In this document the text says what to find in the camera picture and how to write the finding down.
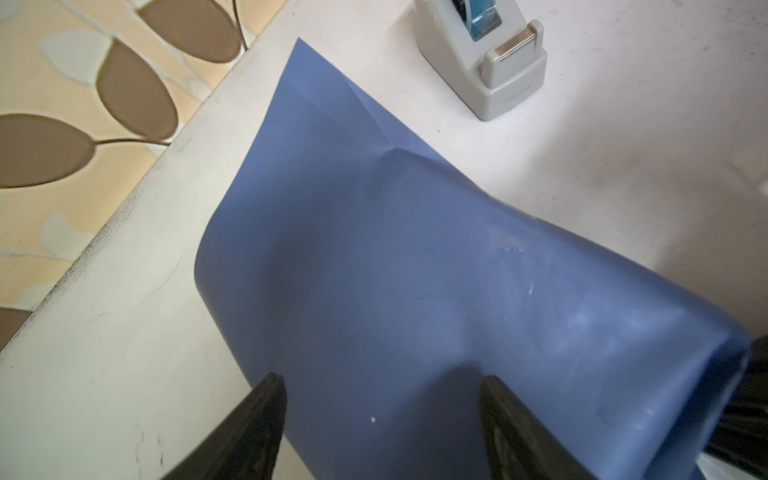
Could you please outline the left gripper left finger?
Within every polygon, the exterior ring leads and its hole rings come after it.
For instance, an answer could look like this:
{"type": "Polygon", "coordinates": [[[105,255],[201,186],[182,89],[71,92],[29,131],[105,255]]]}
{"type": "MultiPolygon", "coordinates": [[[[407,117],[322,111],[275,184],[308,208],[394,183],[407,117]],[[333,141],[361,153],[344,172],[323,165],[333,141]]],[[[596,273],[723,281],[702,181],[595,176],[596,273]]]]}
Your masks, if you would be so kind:
{"type": "Polygon", "coordinates": [[[273,476],[285,425],[287,390],[270,373],[167,479],[255,479],[273,476]]]}

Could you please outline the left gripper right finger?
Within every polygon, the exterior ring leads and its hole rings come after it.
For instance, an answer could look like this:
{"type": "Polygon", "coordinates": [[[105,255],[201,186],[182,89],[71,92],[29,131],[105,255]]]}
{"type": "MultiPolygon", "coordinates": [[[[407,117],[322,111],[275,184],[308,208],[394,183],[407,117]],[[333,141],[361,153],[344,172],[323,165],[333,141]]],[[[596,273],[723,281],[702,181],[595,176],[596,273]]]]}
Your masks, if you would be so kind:
{"type": "Polygon", "coordinates": [[[594,477],[499,377],[483,378],[479,409],[493,479],[594,477]]]}

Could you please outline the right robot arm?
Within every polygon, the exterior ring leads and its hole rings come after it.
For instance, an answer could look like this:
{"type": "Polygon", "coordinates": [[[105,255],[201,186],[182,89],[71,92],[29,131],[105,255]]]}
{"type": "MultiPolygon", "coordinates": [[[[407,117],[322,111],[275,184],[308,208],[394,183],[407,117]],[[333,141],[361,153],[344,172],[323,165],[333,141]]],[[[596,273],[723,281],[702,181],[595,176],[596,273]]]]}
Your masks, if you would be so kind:
{"type": "Polygon", "coordinates": [[[705,452],[767,478],[767,336],[753,342],[747,371],[705,452]]]}

